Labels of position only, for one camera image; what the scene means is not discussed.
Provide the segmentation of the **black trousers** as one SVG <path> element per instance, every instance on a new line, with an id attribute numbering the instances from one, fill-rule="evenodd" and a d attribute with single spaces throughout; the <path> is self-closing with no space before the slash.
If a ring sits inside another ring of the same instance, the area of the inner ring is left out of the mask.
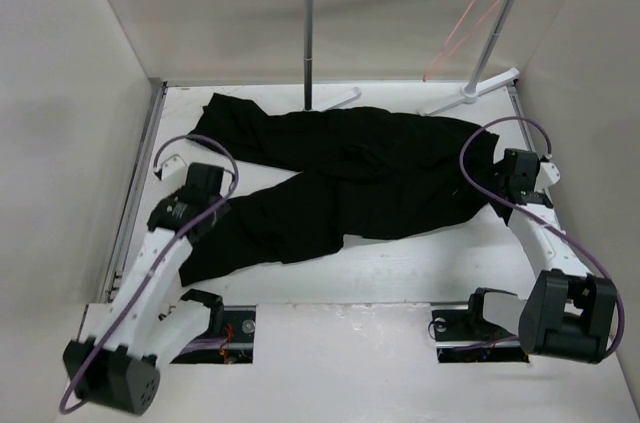
<path id="1" fill-rule="evenodd" d="M 265 113 L 215 94 L 194 129 L 237 160 L 288 170 L 230 200 L 179 271 L 183 285 L 338 252 L 348 235 L 396 240 L 465 223 L 486 204 L 495 134 L 447 117 L 358 107 Z"/>

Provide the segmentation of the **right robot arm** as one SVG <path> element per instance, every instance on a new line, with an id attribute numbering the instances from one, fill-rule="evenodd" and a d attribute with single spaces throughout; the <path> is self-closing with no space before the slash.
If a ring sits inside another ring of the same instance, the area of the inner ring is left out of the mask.
<path id="1" fill-rule="evenodd" d="M 609 278 L 589 271 L 560 230 L 544 192 L 558 179 L 548 158 L 505 150 L 491 206 L 517 238 L 536 281 L 525 299 L 504 290 L 477 289 L 463 323 L 475 338 L 487 338 L 500 328 L 526 353 L 596 364 L 606 356 L 618 293 Z"/>

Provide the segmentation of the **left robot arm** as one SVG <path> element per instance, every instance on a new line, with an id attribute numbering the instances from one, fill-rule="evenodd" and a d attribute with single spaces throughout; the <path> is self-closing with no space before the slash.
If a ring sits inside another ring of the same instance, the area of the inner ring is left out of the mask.
<path id="1" fill-rule="evenodd" d="M 102 322 L 63 352 L 64 415 L 86 403 L 144 414 L 162 369 L 196 337 L 210 342 L 223 333 L 221 300 L 214 295 L 185 296 L 167 316 L 160 310 L 195 242 L 224 215 L 238 171 L 173 158 L 155 174 L 171 191 L 151 211 L 135 262 Z"/>

